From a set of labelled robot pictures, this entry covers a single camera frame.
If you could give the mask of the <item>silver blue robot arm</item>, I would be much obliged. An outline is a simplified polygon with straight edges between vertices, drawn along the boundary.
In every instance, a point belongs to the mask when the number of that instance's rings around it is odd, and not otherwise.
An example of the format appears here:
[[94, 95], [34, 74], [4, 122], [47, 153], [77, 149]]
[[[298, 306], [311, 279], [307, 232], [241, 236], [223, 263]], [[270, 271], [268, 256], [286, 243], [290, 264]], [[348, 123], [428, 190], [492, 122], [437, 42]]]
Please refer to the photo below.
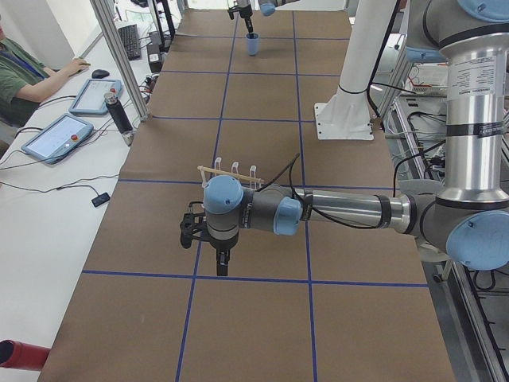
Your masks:
[[505, 1], [414, 1], [409, 52], [439, 52], [448, 64], [445, 180], [430, 194], [398, 197], [265, 185], [249, 190], [229, 175], [204, 187], [203, 237], [225, 276], [239, 231], [291, 236], [307, 220], [349, 228], [392, 228], [449, 258], [489, 271], [508, 261], [508, 195], [500, 186], [503, 86], [508, 50]]
[[[297, 0], [260, 0], [258, 1], [259, 10], [263, 16], [272, 15], [275, 10], [286, 4], [296, 2]], [[253, 6], [251, 0], [238, 0], [233, 1], [233, 6], [227, 9], [230, 19], [233, 19], [235, 14], [238, 14], [242, 19], [248, 20], [253, 15]]]

